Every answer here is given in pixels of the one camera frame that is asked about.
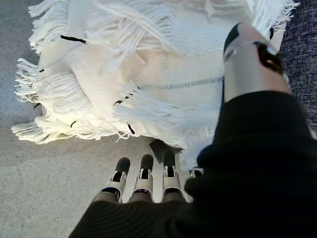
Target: black thread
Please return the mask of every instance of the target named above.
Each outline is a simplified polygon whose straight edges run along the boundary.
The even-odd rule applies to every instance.
[[[118,101],[116,101],[113,105],[116,105],[117,103],[123,103],[123,101],[122,100],[118,100]]]
[[[33,108],[36,108],[36,107],[38,107],[40,105],[40,103],[38,103],[37,105],[35,105]]]
[[[270,32],[269,39],[272,40],[272,38],[273,38],[273,36],[274,36],[274,28],[271,27],[271,28],[269,29],[269,32]]]
[[[131,133],[132,133],[132,134],[135,134],[135,132],[134,132],[134,130],[132,129],[132,127],[130,126],[130,124],[128,124],[128,127],[129,127]]]
[[[73,125],[76,123],[77,121],[74,121],[71,125],[70,125],[70,128],[73,127]]]
[[[68,41],[79,41],[79,42],[81,42],[81,43],[86,44],[86,41],[83,40],[83,39],[78,39],[78,38],[75,38],[75,37],[69,37],[69,36],[63,36],[63,35],[61,35],[60,37],[61,37],[62,39],[64,39],[64,40],[68,40]]]

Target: tassel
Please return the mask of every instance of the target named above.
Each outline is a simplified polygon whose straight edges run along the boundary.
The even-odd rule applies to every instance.
[[[117,129],[109,123],[102,122],[94,126],[88,120],[82,119],[70,127],[52,116],[36,117],[32,123],[14,125],[12,132],[18,136],[19,140],[29,140],[37,144],[46,144],[73,136],[100,140],[102,136],[119,135]]]
[[[21,102],[37,103],[36,91],[33,88],[33,84],[36,81],[38,75],[38,67],[25,59],[18,59],[18,71],[16,82],[15,94],[19,97]]]
[[[52,112],[64,114],[79,113],[91,107],[91,102],[77,82],[75,75],[59,73],[34,83],[38,102]]]
[[[29,38],[30,45],[36,53],[39,54],[44,47],[56,43],[60,40],[60,35],[65,34],[68,4],[69,0],[45,0],[29,7],[31,17],[45,12],[40,19],[34,20],[33,35]]]

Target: black sleeve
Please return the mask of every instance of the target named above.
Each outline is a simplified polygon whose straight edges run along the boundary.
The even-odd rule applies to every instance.
[[[170,237],[175,230],[184,237],[317,237],[316,158],[291,95],[256,92],[229,101],[213,145],[198,157],[204,176],[186,183],[194,203],[165,224]]]

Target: floor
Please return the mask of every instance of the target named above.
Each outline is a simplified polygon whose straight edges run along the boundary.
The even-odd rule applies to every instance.
[[[123,197],[134,187],[141,157],[151,153],[150,138],[99,141],[71,138],[46,145],[19,141],[11,126],[27,123],[40,108],[17,101],[14,92],[16,62],[36,63],[30,50],[32,19],[27,6],[41,0],[0,1],[0,238],[67,237],[91,200],[111,176],[121,157],[131,160]],[[161,197],[162,165],[153,169],[154,199]],[[188,173],[182,173],[184,185]]]

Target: black fingertip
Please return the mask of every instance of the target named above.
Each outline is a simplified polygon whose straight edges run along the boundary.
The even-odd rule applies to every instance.
[[[126,157],[121,158],[117,166],[115,167],[115,170],[118,172],[125,172],[126,175],[128,175],[130,169],[130,160]]]
[[[153,169],[153,156],[146,154],[142,157],[141,169],[152,170]]]
[[[235,39],[238,38],[239,36],[239,32],[238,32],[238,26],[241,24],[242,22],[236,24],[231,31],[229,32],[227,39],[224,43],[224,49],[223,49],[223,53],[226,51],[226,49],[228,48],[228,46],[230,45],[231,42],[233,42]]]

